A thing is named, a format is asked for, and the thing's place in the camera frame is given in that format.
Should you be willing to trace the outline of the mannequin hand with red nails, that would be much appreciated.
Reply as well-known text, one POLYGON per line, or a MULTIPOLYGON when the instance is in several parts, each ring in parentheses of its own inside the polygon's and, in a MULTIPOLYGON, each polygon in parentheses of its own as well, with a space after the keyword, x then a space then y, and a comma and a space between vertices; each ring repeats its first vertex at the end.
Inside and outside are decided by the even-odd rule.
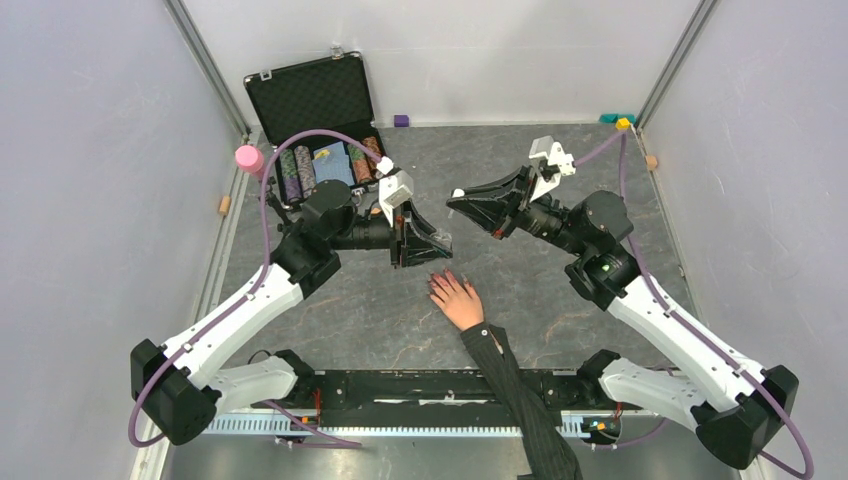
POLYGON ((449 270, 434 273, 428 280, 429 298, 460 331, 485 320, 481 299, 468 281, 460 281, 449 270))

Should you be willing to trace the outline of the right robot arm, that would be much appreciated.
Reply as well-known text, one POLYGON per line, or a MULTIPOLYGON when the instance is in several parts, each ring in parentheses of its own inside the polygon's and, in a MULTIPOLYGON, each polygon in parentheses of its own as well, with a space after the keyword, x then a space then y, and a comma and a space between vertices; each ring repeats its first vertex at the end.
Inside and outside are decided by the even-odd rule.
POLYGON ((447 206, 496 239, 519 229, 571 254, 565 272, 577 294, 637 331, 680 371, 673 377, 599 351, 579 371, 585 405, 641 407, 692 431, 725 465, 748 468, 787 423, 798 378, 732 348, 661 287, 625 248, 633 224, 619 194, 599 190, 564 207, 538 193, 542 182, 525 166, 456 190, 447 206))

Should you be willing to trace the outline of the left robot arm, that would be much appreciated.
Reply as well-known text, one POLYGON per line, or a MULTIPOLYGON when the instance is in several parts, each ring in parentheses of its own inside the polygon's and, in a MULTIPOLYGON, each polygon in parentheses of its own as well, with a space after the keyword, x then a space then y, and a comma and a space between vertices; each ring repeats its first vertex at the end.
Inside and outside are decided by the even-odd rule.
POLYGON ((301 203, 299 219, 245 285, 167 341, 139 342, 130 353, 131 443, 148 447, 167 439, 183 445, 219 415, 263 401, 306 405, 314 381, 282 355, 237 368, 224 365, 262 328, 337 273, 341 250, 386 250, 395 268, 452 257, 449 235, 419 215, 411 192, 410 183, 399 176, 381 180, 381 211, 371 215, 359 213, 351 188, 342 181, 319 183, 301 203), (159 429, 158 438, 137 437, 141 413, 159 429))

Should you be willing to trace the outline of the black pinstripe sleeve forearm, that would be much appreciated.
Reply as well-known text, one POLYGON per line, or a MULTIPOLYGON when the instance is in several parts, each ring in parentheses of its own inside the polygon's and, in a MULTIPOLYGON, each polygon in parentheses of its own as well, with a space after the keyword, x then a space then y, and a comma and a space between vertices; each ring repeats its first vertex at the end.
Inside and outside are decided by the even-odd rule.
POLYGON ((460 334, 499 402, 506 406, 522 432, 530 472, 524 479, 581 479, 574 450, 557 431, 541 397, 521 377, 506 331, 482 322, 460 334))

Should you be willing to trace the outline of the clear nail polish bottle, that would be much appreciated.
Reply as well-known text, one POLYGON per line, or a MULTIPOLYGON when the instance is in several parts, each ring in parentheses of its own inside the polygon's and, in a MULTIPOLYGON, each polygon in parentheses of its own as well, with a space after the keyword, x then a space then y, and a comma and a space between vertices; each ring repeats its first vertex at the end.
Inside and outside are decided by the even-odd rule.
POLYGON ((437 229, 430 235, 430 238, 439 244, 450 247, 452 245, 452 235, 443 229, 437 229))

